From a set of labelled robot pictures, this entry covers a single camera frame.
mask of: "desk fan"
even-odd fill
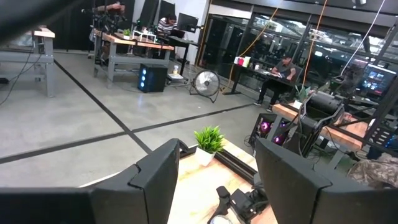
[[[220,78],[218,74],[212,70],[203,70],[195,76],[192,81],[191,88],[189,89],[190,95],[201,95],[209,98],[212,103],[217,100],[218,93],[220,92]]]

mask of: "striped shirt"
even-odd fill
[[[171,31],[174,29],[177,29],[177,24],[166,23],[166,18],[162,18],[157,25],[157,31],[165,35],[170,35]]]

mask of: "laptop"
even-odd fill
[[[170,33],[170,36],[172,37],[178,37],[178,38],[184,38],[185,32],[182,30],[172,30]]]

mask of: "white pot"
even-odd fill
[[[293,107],[299,110],[301,105],[302,105],[302,103],[300,103],[299,101],[295,100],[294,104],[293,104]]]
[[[201,150],[199,147],[197,147],[197,151],[195,153],[195,159],[196,161],[203,165],[203,166],[207,166],[211,160],[214,158],[215,153],[210,154],[206,151]]]

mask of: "gray floor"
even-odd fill
[[[134,77],[121,77],[112,89],[107,89],[104,75],[93,78],[93,62],[86,55],[55,54],[55,59],[129,129],[252,103],[252,99],[244,95],[220,95],[213,104],[206,98],[190,96],[184,87],[168,87],[163,93],[143,94],[131,87]],[[0,73],[20,70],[22,66],[2,63]],[[44,95],[43,83],[18,81],[9,99],[0,106],[0,186],[79,186],[121,171],[146,155],[135,141],[124,135],[18,159],[26,152],[122,131],[59,68],[56,76],[55,98]],[[6,97],[8,88],[0,89],[0,99]],[[220,125],[228,140],[250,151],[243,140],[251,133],[258,114],[265,112],[264,108],[247,106],[141,131],[136,135],[154,150],[170,138],[180,138],[192,145],[195,143],[194,130]]]

